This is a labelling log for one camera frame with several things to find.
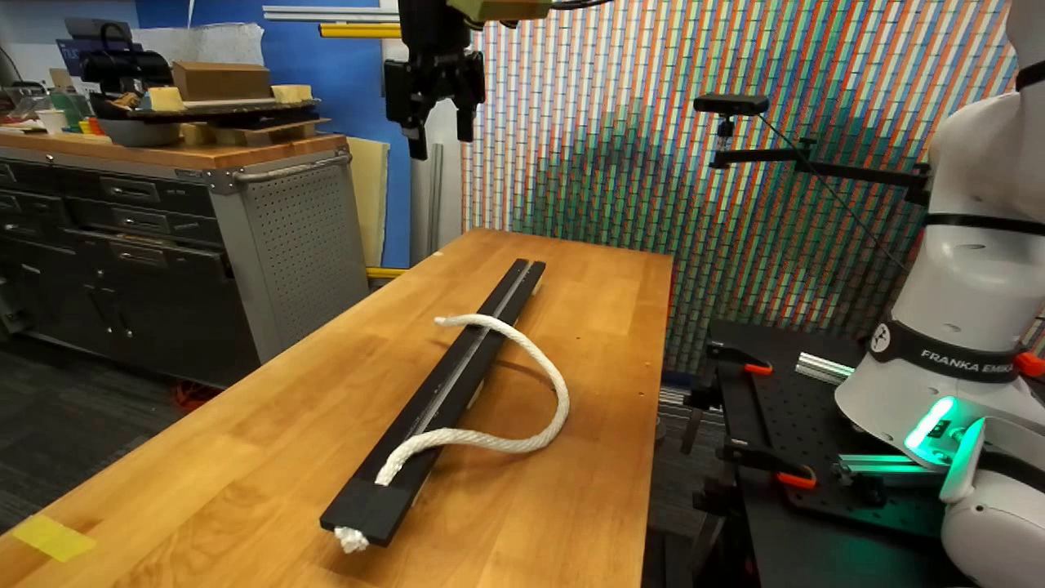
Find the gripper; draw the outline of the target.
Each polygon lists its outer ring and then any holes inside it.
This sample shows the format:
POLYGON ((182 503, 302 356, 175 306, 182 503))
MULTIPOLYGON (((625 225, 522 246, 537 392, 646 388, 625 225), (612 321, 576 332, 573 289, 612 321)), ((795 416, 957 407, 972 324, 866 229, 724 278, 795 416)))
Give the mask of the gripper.
POLYGON ((432 110, 426 74, 450 77, 456 138, 470 144, 478 105, 486 101, 485 60, 478 50, 466 51, 470 29, 447 0, 397 0, 397 7, 408 57, 384 62, 385 112, 407 137, 408 155, 425 161, 425 124, 432 110))

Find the long black board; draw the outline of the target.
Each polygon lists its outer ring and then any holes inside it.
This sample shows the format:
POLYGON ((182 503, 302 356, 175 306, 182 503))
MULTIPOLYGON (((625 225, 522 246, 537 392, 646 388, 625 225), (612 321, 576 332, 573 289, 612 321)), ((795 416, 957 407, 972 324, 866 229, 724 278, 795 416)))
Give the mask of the long black board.
POLYGON ((459 327, 460 334, 318 519, 321 528, 335 537, 340 550, 350 555, 388 546, 442 448, 456 444, 529 454, 548 447, 563 430, 571 405, 563 374, 515 327, 544 272, 542 261, 518 258, 478 312, 434 320, 442 327, 459 327), (539 366, 555 394, 551 421, 530 438, 500 438, 458 425, 506 342, 516 344, 539 366))

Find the white panel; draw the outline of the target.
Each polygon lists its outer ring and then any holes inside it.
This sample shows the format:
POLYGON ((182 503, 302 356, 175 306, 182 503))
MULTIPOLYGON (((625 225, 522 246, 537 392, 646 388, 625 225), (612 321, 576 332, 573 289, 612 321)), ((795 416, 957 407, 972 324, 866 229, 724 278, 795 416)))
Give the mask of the white panel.
POLYGON ((425 136, 428 157, 411 160, 410 265, 462 234, 462 148, 451 101, 441 101, 429 112, 425 136))

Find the yellow bar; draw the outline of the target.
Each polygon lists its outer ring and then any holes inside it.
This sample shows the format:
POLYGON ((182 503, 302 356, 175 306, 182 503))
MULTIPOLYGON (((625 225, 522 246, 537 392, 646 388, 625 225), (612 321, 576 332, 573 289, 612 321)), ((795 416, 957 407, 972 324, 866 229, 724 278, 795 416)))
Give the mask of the yellow bar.
POLYGON ((399 23, 321 23, 318 33, 324 38, 401 38, 399 23))

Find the beige foam sheet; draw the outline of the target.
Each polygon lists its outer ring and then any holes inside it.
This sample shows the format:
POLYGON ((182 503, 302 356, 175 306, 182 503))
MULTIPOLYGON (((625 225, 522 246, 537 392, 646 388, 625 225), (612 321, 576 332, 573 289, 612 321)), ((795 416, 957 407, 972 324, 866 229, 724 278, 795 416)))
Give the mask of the beige foam sheet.
POLYGON ((369 267, 382 265, 389 145, 348 136, 351 177, 358 209, 363 259, 369 267))

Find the multicoloured patterned backdrop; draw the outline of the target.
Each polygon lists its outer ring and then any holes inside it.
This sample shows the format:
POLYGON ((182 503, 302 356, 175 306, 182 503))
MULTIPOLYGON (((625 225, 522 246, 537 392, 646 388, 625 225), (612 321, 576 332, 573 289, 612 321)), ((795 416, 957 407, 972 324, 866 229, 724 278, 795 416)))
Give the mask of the multicoloured patterned backdrop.
POLYGON ((767 96, 733 149, 911 172, 948 115, 1008 90, 1007 0, 613 0, 478 36, 487 101, 462 148, 466 228, 671 256, 664 366, 710 321, 857 338, 896 299, 924 209, 786 163, 709 167, 705 93, 767 96))

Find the black flat tray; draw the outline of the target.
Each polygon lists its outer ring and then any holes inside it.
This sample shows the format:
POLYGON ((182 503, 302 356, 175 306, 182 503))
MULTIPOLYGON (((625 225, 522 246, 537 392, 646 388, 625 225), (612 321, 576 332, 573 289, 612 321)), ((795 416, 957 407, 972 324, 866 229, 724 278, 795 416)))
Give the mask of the black flat tray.
POLYGON ((280 104, 280 103, 257 103, 239 105, 206 105, 187 108, 183 111, 153 111, 153 110, 131 110, 124 115, 126 120, 147 123, 183 123, 198 122, 198 120, 212 120, 228 117, 246 117, 247 115, 266 116, 272 114, 282 114, 298 111, 314 110, 323 104, 323 100, 304 100, 301 103, 280 104))

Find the grey tool cabinet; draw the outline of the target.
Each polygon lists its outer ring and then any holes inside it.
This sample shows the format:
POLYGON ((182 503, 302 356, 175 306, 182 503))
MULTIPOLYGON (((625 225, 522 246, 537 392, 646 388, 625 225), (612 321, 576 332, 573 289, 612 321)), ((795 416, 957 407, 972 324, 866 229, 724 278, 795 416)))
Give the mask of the grey tool cabinet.
POLYGON ((225 389, 369 293, 346 138, 130 148, 0 133, 14 334, 225 389))

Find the brown cardboard box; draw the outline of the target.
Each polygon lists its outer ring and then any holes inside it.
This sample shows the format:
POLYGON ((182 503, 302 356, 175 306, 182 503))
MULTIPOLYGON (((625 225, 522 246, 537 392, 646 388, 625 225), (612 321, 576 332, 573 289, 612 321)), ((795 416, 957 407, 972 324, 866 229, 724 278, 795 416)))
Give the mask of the brown cardboard box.
POLYGON ((173 62, 172 77, 188 103, 271 98, 271 73, 262 65, 173 62))

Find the grey bowl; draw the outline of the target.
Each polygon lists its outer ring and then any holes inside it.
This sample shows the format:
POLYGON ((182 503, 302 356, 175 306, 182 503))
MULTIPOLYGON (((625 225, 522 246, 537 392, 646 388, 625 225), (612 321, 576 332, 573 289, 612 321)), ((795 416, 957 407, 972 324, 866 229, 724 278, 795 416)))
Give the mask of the grey bowl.
POLYGON ((97 122, 113 144, 124 148, 164 148, 180 142, 179 123, 148 123, 104 118, 98 118, 97 122))

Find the black clamp with orange tip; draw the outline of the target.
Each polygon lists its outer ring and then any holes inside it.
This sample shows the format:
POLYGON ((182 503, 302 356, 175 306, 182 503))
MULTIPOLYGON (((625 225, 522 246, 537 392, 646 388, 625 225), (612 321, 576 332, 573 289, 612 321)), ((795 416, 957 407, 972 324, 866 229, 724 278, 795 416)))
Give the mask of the black clamp with orange tip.
POLYGON ((817 476, 812 466, 799 464, 794 458, 783 457, 764 444, 748 443, 741 439, 725 439, 716 449, 717 458, 746 468, 772 473, 773 478, 786 487, 814 490, 817 476))
POLYGON ((732 344, 709 340, 705 344, 705 356, 709 360, 717 363, 738 364, 743 372, 753 373, 754 376, 771 376, 774 369, 768 361, 754 357, 747 351, 738 349, 732 344))

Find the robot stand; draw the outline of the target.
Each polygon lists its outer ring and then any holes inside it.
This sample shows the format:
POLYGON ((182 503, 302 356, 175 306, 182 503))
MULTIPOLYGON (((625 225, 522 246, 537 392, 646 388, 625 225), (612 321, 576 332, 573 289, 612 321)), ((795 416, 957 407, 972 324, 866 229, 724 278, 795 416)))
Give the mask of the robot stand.
POLYGON ((765 325, 715 321, 719 340, 768 361, 771 376, 709 360, 690 404, 721 406, 727 439, 764 444, 812 466, 814 490, 777 483, 772 473, 727 464, 734 488, 706 491, 695 505, 721 517, 724 577, 748 557, 758 588, 979 588, 940 542, 945 470, 926 468, 855 427, 838 409, 837 386, 799 375, 803 351, 854 366, 854 343, 765 325))

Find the yellow tape patch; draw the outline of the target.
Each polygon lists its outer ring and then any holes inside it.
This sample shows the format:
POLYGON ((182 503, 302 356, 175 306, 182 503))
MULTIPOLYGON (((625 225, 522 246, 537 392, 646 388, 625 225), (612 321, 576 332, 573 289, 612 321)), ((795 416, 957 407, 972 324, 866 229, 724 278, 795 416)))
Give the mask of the yellow tape patch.
POLYGON ((94 550, 97 545, 94 538, 69 528, 44 514, 34 514, 16 525, 11 530, 11 536, 60 563, 68 563, 79 555, 94 550))

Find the short aluminium rail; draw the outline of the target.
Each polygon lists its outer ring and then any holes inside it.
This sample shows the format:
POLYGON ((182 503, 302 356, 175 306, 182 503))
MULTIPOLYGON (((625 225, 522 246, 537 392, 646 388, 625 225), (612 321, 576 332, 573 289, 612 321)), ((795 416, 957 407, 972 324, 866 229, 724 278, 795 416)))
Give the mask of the short aluminium rail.
POLYGON ((852 375, 855 368, 803 351, 798 356, 798 361, 796 361, 794 370, 799 375, 812 377, 812 379, 829 385, 839 386, 847 380, 847 377, 852 375))

